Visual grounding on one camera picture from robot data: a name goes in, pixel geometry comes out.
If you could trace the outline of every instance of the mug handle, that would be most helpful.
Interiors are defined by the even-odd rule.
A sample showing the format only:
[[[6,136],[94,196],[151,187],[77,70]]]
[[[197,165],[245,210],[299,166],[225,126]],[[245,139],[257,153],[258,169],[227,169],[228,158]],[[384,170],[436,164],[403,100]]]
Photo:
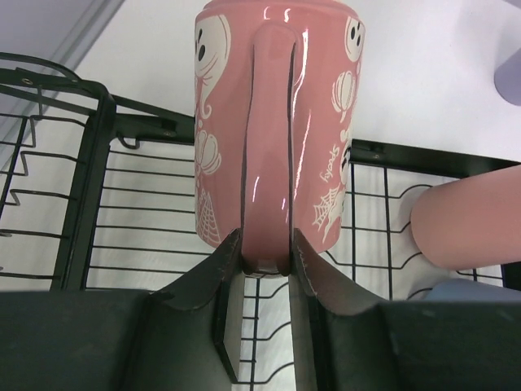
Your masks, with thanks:
[[[253,38],[252,100],[243,158],[243,246],[246,269],[290,273],[292,145],[296,34],[268,22]]]

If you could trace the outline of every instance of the white countertop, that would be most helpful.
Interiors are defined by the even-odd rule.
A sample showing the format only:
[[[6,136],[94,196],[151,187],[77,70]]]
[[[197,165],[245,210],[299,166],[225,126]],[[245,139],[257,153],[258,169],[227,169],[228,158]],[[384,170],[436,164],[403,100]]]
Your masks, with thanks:
[[[126,0],[77,72],[192,115],[193,23],[207,0]],[[348,0],[366,23],[355,137],[521,161],[521,108],[493,73],[521,48],[502,0]]]

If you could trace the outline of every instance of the white cartoon ghost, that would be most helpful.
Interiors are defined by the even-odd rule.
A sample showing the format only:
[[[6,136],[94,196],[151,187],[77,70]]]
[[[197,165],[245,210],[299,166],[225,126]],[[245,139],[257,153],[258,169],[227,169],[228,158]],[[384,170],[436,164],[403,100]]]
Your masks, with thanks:
[[[224,15],[210,16],[195,25],[195,93],[199,97],[196,106],[204,120],[212,114],[206,99],[225,70],[230,44],[230,25]]]
[[[342,157],[341,157],[341,161],[340,161],[340,179],[342,180],[343,185],[348,184],[350,155],[351,155],[351,145],[350,145],[350,143],[346,143],[345,147],[344,147],[344,151],[342,152]]]
[[[360,59],[365,35],[366,28],[364,25],[359,20],[349,17],[345,28],[345,51],[353,63]]]

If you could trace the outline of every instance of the pink mug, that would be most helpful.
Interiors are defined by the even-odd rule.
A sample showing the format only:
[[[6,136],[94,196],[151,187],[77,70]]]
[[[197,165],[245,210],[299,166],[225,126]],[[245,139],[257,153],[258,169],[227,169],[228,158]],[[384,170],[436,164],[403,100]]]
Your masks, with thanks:
[[[339,238],[365,28],[333,0],[213,0],[195,25],[195,219],[287,275],[292,232]]]
[[[423,255],[469,270],[521,261],[521,165],[433,187],[410,221]]]

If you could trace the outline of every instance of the light blue object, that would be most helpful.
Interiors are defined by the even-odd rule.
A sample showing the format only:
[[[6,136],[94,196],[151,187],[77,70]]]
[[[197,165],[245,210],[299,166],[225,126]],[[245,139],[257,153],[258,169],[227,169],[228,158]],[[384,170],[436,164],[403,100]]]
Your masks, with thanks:
[[[496,70],[494,83],[504,100],[521,106],[521,49]]]
[[[477,283],[468,279],[451,279],[436,285],[427,301],[521,301],[521,292]]]

